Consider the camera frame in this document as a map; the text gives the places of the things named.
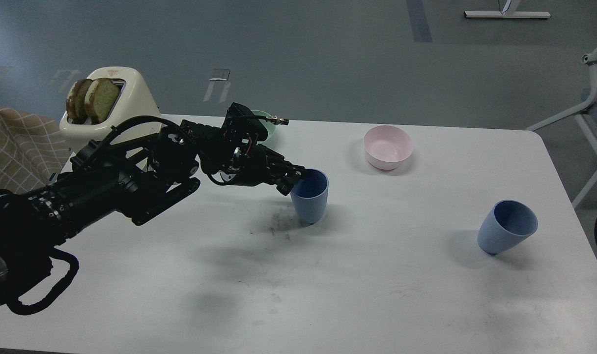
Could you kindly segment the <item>black robot arm image left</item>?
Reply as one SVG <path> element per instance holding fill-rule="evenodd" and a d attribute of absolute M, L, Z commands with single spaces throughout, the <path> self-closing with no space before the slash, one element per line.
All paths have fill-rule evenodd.
<path fill-rule="evenodd" d="M 114 211 L 145 224 L 197 191 L 198 170 L 219 186 L 265 183 L 290 194 L 307 170 L 262 145 L 264 121 L 289 123 L 238 103 L 221 127 L 136 116 L 89 141 L 54 183 L 0 190 L 0 306 L 22 316 L 49 307 L 80 269 L 61 244 Z"/>

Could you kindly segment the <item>black Robotiq gripper image left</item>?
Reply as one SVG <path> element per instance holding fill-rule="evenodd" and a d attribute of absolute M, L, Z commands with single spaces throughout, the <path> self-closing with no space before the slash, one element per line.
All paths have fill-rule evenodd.
<path fill-rule="evenodd" d="M 215 152 L 215 165 L 222 180 L 215 180 L 220 186 L 257 186 L 265 183 L 275 185 L 281 195 L 287 196 L 298 183 L 305 179 L 305 166 L 292 164 L 284 155 L 263 145 L 251 147 L 243 153 L 240 147 L 222 148 Z"/>

